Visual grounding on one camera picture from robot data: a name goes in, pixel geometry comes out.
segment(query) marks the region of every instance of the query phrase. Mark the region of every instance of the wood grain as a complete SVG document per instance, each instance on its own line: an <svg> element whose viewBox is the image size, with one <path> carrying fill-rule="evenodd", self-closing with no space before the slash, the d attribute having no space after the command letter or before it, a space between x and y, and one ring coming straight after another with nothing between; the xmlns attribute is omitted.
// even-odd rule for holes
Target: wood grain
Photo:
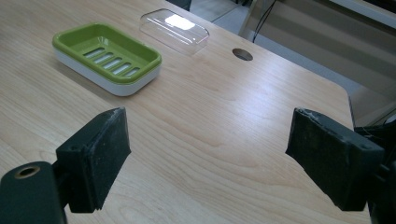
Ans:
<svg viewBox="0 0 396 224"><path fill-rule="evenodd" d="M125 106L132 154L104 209L69 223L369 223L343 213L285 154L295 106L352 127L345 91L164 1L2 1L0 175L55 149L97 114ZM203 25L208 45L188 57L138 30L161 7ZM59 63L52 37L108 22L157 49L160 75L117 97ZM241 48L253 55L242 61Z"/></svg>

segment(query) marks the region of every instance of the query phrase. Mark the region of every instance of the plastic lid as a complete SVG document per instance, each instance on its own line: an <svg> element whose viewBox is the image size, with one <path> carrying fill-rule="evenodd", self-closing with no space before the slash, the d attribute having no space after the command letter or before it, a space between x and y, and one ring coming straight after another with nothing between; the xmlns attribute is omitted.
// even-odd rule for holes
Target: plastic lid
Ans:
<svg viewBox="0 0 396 224"><path fill-rule="evenodd" d="M183 54L192 55L206 46L209 32L168 9L159 9L140 18L140 30Z"/></svg>

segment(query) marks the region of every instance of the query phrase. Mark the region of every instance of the black cable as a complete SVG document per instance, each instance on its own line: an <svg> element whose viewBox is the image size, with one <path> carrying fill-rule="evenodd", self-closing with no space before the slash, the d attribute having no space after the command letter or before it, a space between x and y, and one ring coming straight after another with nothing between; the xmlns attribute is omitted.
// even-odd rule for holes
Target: black cable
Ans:
<svg viewBox="0 0 396 224"><path fill-rule="evenodd" d="M260 18L259 23L257 23L256 30L254 31L254 36L253 36L253 40L252 40L253 43L256 40L256 37L259 34L260 29L262 28L262 26L264 25L264 23L267 20L268 16L270 15L271 10L274 7L275 2L276 2L276 0L274 0L274 2L271 4L271 6L269 6L267 8L267 10L264 12L264 14L262 14L262 17Z"/></svg>

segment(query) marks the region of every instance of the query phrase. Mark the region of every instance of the gray floor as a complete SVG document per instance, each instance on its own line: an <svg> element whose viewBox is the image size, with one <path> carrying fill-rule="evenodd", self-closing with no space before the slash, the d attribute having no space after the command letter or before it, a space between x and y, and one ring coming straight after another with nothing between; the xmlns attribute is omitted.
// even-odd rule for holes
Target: gray floor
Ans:
<svg viewBox="0 0 396 224"><path fill-rule="evenodd" d="M232 0L191 0L190 12L207 21L218 18L239 7Z"/></svg>
<svg viewBox="0 0 396 224"><path fill-rule="evenodd" d="M219 17L218 19L212 21L216 25L238 35L239 30L242 26L242 23L248 14L248 7L242 7L240 4L234 8L233 10L229 11L225 15ZM273 53L288 59L294 63L299 64L301 67L306 68L322 77L329 79L332 82L337 83L341 87L343 87L347 93L350 95L354 91L356 91L361 85L343 77L334 71L328 69L321 64L315 63L314 61L305 58L304 56L300 55L299 53L287 49L275 41L268 39L262 35L258 35L255 41L255 44L272 51Z"/></svg>

